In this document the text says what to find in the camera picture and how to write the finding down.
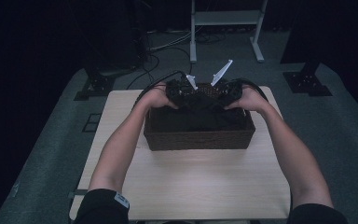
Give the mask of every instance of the dark wooden box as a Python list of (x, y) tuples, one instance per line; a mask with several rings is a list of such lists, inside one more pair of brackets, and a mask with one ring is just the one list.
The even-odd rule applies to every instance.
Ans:
[(160, 109), (152, 108), (145, 118), (144, 135), (151, 150), (247, 148), (255, 132), (251, 114), (240, 108), (235, 109), (238, 127), (234, 131), (166, 132), (156, 128), (162, 122)]

